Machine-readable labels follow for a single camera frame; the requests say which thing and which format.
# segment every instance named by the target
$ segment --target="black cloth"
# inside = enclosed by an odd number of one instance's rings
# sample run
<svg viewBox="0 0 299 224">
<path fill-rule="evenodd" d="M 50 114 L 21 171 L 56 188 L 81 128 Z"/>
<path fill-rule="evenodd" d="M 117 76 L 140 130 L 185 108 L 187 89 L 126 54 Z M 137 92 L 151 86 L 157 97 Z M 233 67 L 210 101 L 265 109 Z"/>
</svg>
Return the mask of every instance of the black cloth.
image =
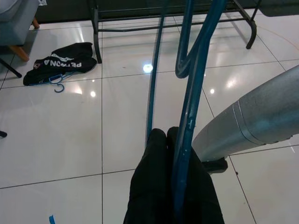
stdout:
<svg viewBox="0 0 299 224">
<path fill-rule="evenodd" d="M 167 137 L 159 129 L 150 133 L 144 155 L 131 180 L 124 224 L 177 223 L 171 199 L 172 160 L 177 133 L 177 127 L 169 129 Z M 185 191 L 184 223 L 224 223 L 212 179 L 193 149 Z"/>
<path fill-rule="evenodd" d="M 27 72 L 23 79 L 24 85 L 42 84 L 49 82 L 49 78 L 66 72 L 87 72 L 97 61 L 92 58 L 92 43 L 75 43 L 54 50 L 51 56 L 36 60 L 33 70 Z"/>
</svg>

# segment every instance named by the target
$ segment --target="white tiled floor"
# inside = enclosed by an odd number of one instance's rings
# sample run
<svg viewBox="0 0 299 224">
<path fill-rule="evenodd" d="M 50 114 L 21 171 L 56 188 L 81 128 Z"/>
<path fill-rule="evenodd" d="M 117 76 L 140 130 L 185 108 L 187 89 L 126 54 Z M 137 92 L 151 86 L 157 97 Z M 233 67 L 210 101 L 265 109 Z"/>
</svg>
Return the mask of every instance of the white tiled floor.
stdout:
<svg viewBox="0 0 299 224">
<path fill-rule="evenodd" d="M 181 20 L 169 17 L 166 23 Z M 157 21 L 99 26 L 136 28 Z M 250 38 L 245 22 L 218 25 L 195 134 L 243 94 L 299 64 L 298 16 L 268 18 L 258 12 L 256 22 L 258 36 L 250 50 L 245 48 Z M 200 27 L 192 27 L 190 46 Z M 186 88 L 186 79 L 174 73 L 179 31 L 165 29 L 161 44 L 154 127 L 164 131 L 178 125 Z M 155 37 L 155 30 L 100 33 L 103 64 L 65 80 L 60 94 L 55 86 L 25 87 L 0 66 L 0 130 L 8 132 L 0 140 L 1 223 L 49 223 L 50 215 L 57 224 L 122 223 L 130 179 L 144 149 L 150 75 L 142 68 L 151 63 Z M 7 50 L 0 57 L 25 75 L 36 59 L 75 42 L 93 42 L 89 21 L 31 30 L 24 45 L 27 63 Z M 299 222 L 298 146 L 296 135 L 227 158 L 227 171 L 212 175 L 227 224 Z"/>
</svg>

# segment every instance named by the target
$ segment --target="blue metal hanger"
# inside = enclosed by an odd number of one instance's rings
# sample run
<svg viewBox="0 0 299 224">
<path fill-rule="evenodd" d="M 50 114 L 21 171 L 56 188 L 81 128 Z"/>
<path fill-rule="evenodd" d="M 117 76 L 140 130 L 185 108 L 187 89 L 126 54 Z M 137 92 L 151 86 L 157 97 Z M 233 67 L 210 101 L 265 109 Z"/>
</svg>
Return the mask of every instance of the blue metal hanger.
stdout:
<svg viewBox="0 0 299 224">
<path fill-rule="evenodd" d="M 216 29 L 220 16 L 226 6 L 227 0 L 213 0 L 210 10 L 206 16 L 205 22 L 199 32 L 199 35 L 188 53 L 188 43 L 192 22 L 192 12 L 194 0 L 186 1 L 185 14 L 183 19 L 182 31 L 178 46 L 178 55 L 176 61 L 176 76 L 185 78 L 188 76 L 187 88 L 181 120 L 179 124 L 177 142 L 174 152 L 173 170 L 171 177 L 171 188 L 174 203 L 174 212 L 177 221 L 183 223 L 183 204 L 186 189 L 186 180 L 191 153 L 192 136 L 195 127 L 195 120 L 199 106 L 199 98 L 206 69 L 206 60 L 209 44 L 213 32 Z M 162 36 L 163 22 L 166 15 L 167 4 L 165 4 L 160 19 L 159 31 L 153 59 L 153 71 L 149 86 L 149 104 L 147 113 L 146 139 L 152 130 L 153 107 L 155 98 L 155 86 L 157 75 L 157 64 L 159 47 Z"/>
</svg>

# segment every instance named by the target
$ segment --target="metal rack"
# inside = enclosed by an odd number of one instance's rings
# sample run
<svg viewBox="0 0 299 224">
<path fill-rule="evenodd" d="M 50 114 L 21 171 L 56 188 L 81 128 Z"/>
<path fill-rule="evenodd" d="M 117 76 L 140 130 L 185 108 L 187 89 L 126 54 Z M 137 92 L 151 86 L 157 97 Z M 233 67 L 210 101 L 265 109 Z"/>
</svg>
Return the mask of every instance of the metal rack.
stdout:
<svg viewBox="0 0 299 224">
<path fill-rule="evenodd" d="M 248 41 L 246 48 L 250 49 L 254 40 L 256 38 L 256 23 L 254 21 L 254 17 L 259 7 L 259 0 L 256 8 L 254 10 L 253 15 L 250 17 L 248 13 L 243 9 L 240 3 L 237 0 L 228 0 L 226 7 L 224 9 L 224 13 L 237 12 L 241 15 L 241 18 L 233 18 L 233 19 L 223 19 L 219 20 L 219 22 L 232 22 L 232 21 L 246 21 L 251 28 L 251 37 Z M 151 26 L 151 27 L 142 27 L 142 28 L 128 28 L 128 29 L 99 29 L 98 23 L 105 21 L 120 21 L 120 20 L 133 20 L 133 19 L 147 19 L 147 18 L 158 18 L 160 17 L 160 13 L 153 13 L 151 15 L 142 15 L 142 16 L 128 16 L 128 17 L 109 17 L 109 14 L 140 14 L 142 12 L 148 13 L 151 11 L 161 11 L 162 7 L 147 7 L 147 8 L 134 8 L 134 9 L 119 9 L 119 10 L 101 10 L 96 0 L 87 0 L 87 6 L 90 14 L 90 18 L 93 25 L 93 42 L 95 53 L 97 56 L 98 63 L 102 63 L 102 58 L 100 54 L 100 46 L 99 46 L 99 32 L 132 32 L 132 31 L 140 31 L 140 30 L 149 30 L 149 29 L 159 29 L 159 26 Z M 194 5 L 195 10 L 193 14 L 207 14 L 210 4 L 196 4 Z M 184 11 L 185 6 L 169 6 L 168 10 L 176 9 L 178 11 Z M 172 13 L 166 14 L 166 17 L 169 16 L 180 16 L 184 15 L 183 13 Z M 193 22 L 192 25 L 203 24 L 204 22 Z M 163 25 L 163 28 L 170 27 L 181 27 L 182 24 L 172 24 L 172 25 Z"/>
</svg>

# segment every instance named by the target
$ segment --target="gray chair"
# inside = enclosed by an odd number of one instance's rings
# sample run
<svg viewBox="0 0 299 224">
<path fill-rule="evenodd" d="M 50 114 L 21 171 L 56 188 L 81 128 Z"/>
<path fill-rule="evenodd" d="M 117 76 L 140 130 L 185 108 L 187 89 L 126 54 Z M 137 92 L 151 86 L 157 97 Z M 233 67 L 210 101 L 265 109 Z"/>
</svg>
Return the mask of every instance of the gray chair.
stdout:
<svg viewBox="0 0 299 224">
<path fill-rule="evenodd" d="M 39 28 L 35 19 L 38 0 L 0 0 L 0 46 L 8 46 L 22 60 L 29 57 L 22 47 L 29 27 Z"/>
</svg>

